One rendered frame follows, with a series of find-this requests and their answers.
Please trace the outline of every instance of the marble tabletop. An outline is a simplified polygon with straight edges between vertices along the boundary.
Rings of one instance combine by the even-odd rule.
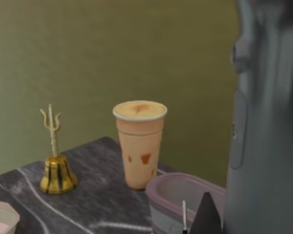
[[[0,201],[21,216],[16,234],[150,233],[145,192],[126,186],[119,144],[108,137],[65,151],[80,183],[63,195],[39,189],[44,161],[0,175]],[[173,172],[159,165],[158,173]]]

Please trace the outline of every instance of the green background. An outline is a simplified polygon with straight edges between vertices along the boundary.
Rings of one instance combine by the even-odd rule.
[[[236,35],[229,0],[0,0],[0,173],[51,154],[49,103],[66,150],[148,99],[168,107],[161,161],[224,186]]]

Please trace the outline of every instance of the bell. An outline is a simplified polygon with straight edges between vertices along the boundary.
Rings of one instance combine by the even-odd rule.
[[[76,188],[78,180],[65,155],[50,156],[45,161],[40,189],[46,194],[64,194]]]
[[[49,104],[49,118],[40,109],[43,115],[43,123],[50,132],[53,156],[45,161],[44,176],[40,182],[40,189],[46,194],[64,194],[73,190],[78,180],[72,173],[65,155],[58,153],[56,133],[60,130],[60,113],[53,118],[52,105]]]

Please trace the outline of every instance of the trident-shaped handle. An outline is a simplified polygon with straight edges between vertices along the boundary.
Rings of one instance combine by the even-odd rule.
[[[45,128],[50,131],[52,153],[53,153],[53,156],[56,157],[59,155],[56,133],[60,130],[61,113],[58,113],[54,118],[51,104],[49,104],[49,113],[48,113],[49,119],[48,119],[47,114],[43,111],[43,109],[40,109],[40,112],[43,115],[43,123],[44,123]]]

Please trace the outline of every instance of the beverage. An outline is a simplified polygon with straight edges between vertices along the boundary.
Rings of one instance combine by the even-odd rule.
[[[153,101],[128,101],[113,109],[127,185],[145,189],[156,177],[167,107]]]

